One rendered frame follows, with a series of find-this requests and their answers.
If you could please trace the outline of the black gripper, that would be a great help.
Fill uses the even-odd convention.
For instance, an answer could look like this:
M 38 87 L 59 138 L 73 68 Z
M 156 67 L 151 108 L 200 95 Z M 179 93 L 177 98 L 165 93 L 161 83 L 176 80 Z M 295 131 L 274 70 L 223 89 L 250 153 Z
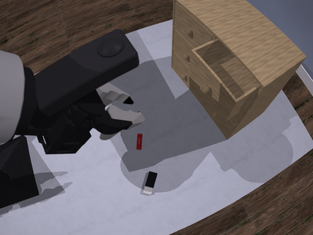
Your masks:
M 114 105 L 105 110 L 106 106 L 116 100 L 133 104 L 129 94 L 110 83 L 47 117 L 37 105 L 34 73 L 29 67 L 24 67 L 24 75 L 21 117 L 8 142 L 12 142 L 15 135 L 37 136 L 45 154 L 75 154 L 90 139 L 92 128 L 99 131 L 100 139 L 105 141 L 121 130 L 138 126 L 145 120 L 141 112 L 124 111 Z

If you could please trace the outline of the light brown wooden chest of drawers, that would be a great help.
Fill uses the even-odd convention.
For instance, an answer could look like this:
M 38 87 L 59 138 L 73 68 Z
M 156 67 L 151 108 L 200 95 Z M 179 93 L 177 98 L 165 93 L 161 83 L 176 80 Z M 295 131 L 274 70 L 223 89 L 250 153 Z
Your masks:
M 235 127 L 224 135 L 228 140 L 268 108 L 306 55 L 247 0 L 173 0 L 171 67 L 176 2 L 213 34 L 212 40 L 218 38 L 261 85 L 239 121 L 234 124 L 230 118 Z

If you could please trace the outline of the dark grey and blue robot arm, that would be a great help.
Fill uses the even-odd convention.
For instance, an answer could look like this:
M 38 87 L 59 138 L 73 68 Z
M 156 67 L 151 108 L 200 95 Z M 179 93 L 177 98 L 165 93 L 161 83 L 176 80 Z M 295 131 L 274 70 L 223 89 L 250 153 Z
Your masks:
M 34 75 L 38 108 L 50 117 L 137 66 L 138 52 L 124 32 L 115 29 Z M 20 57 L 0 50 L 0 143 L 8 142 L 16 131 L 24 88 Z

